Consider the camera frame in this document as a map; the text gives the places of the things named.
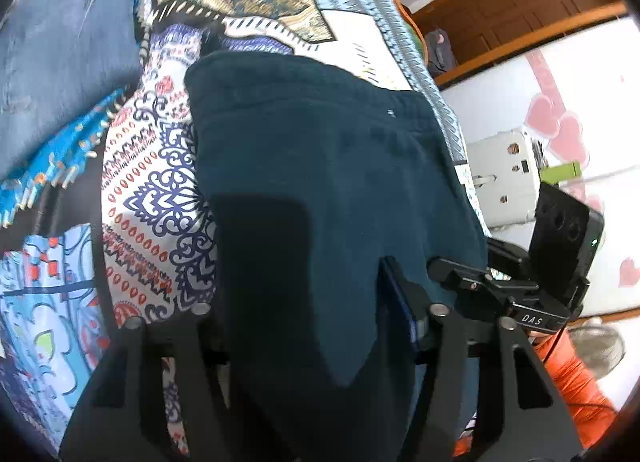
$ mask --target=denim fabric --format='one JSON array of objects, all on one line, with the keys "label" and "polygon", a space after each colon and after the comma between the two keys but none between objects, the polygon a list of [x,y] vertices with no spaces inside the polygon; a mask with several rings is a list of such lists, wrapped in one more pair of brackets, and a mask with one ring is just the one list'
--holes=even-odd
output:
[{"label": "denim fabric", "polygon": [[302,460],[396,460],[424,372],[378,299],[380,258],[451,305],[427,260],[487,264],[431,105],[260,52],[213,52],[184,80],[234,370]]},{"label": "denim fabric", "polygon": [[0,180],[140,77],[134,0],[23,0],[0,28]]}]

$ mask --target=black cable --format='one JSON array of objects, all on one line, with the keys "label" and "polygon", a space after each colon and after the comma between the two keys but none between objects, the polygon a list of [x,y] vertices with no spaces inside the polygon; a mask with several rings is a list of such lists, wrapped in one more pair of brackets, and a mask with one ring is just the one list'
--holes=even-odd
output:
[{"label": "black cable", "polygon": [[558,341],[560,340],[560,336],[562,335],[562,332],[564,332],[565,328],[566,328],[566,323],[564,325],[562,325],[562,328],[558,332],[558,335],[556,335],[556,339],[554,340],[554,343],[551,345],[551,348],[549,349],[549,352],[545,356],[545,360],[542,361],[543,365],[546,365],[546,362],[549,360],[549,357],[551,357],[551,354],[554,353],[554,350],[556,349],[556,345],[558,344]]}]

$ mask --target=light blue patterned cloth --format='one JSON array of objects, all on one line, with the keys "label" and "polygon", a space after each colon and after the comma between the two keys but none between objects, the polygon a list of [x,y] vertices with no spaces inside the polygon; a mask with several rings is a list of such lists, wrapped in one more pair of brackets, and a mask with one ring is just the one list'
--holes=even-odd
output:
[{"label": "light blue patterned cloth", "polygon": [[66,187],[80,175],[92,150],[109,126],[107,110],[121,89],[106,96],[87,114],[70,122],[0,184],[0,224],[14,222],[16,211],[32,207],[47,182]]},{"label": "light blue patterned cloth", "polygon": [[27,236],[0,262],[0,384],[54,454],[109,345],[91,244],[82,224],[53,238]]}]

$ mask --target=dark green sweatpants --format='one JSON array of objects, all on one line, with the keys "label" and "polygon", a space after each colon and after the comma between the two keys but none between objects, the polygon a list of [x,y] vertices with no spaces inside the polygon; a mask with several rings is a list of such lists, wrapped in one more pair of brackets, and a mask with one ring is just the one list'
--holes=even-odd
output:
[{"label": "dark green sweatpants", "polygon": [[395,460],[421,378],[378,299],[380,258],[450,304],[426,261],[487,262],[430,104],[257,52],[214,52],[185,83],[234,370],[303,461]]}]

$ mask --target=wooden cabinet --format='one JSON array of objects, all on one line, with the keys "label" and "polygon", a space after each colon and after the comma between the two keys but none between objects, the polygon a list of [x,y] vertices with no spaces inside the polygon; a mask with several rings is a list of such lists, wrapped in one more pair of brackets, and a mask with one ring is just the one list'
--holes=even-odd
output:
[{"label": "wooden cabinet", "polygon": [[458,63],[564,18],[617,0],[434,0],[413,18],[423,33],[447,31]]}]

